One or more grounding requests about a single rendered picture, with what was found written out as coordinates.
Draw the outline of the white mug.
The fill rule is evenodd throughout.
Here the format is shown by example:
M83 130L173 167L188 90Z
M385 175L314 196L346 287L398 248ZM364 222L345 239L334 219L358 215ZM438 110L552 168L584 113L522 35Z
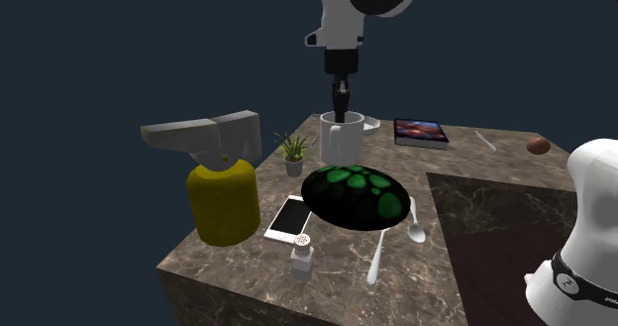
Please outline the white mug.
M357 164L361 158L365 116L348 111L343 123L337 123L335 118L334 111L320 115L320 158L328 165Z

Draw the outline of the book with colourful cover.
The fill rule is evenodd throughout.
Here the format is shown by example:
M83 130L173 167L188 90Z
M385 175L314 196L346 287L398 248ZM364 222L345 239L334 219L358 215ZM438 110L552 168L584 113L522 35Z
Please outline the book with colourful cover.
M450 142L440 124L433 121L397 118L393 132L399 146L446 150Z

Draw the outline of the small potted green plant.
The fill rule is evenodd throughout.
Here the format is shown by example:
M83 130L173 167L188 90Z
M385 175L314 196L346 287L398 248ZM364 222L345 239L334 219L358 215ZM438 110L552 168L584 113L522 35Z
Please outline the small potted green plant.
M299 136L292 138L287 133L283 135L275 133L279 142L278 149L285 163L288 176L298 177L302 173L304 152L307 149L305 142L307 138L300 139Z

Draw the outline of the black dome with green spots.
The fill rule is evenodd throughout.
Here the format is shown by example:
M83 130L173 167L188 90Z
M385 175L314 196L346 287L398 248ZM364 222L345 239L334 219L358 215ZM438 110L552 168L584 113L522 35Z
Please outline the black dome with green spots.
M322 220L348 230L374 231L398 225L411 199L390 175L364 165L328 165L303 181L301 196Z

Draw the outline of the white smartphone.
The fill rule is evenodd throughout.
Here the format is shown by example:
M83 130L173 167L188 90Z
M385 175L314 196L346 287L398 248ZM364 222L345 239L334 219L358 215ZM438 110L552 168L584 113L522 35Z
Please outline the white smartphone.
M301 196L288 195L263 236L273 241L293 244L295 237L304 233L311 214Z

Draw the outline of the white spoon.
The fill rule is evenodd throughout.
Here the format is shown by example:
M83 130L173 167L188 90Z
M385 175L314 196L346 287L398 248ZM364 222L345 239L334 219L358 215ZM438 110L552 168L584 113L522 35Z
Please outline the white spoon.
M413 242L422 244L426 241L426 233L418 222L416 200L412 196L410 196L410 213L413 222L408 227L408 237Z

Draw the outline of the glass salt shaker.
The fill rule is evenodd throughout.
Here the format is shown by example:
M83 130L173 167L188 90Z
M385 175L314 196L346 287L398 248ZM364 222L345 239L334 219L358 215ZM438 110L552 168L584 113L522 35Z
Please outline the glass salt shaker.
M313 271L314 248L311 238L307 234L299 234L293 241L294 249L291 252L291 275L299 280L308 281Z

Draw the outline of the brown egg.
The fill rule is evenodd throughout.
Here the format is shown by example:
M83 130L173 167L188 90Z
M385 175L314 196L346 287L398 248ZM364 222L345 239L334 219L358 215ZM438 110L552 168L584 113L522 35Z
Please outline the brown egg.
M551 147L551 142L543 137L531 138L526 143L526 150L532 155L546 154Z

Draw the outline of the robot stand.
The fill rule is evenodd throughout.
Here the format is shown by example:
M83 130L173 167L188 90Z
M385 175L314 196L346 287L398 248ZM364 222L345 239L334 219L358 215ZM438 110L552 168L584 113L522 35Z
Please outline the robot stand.
M571 191L427 174L469 326L546 326L524 275L565 243Z

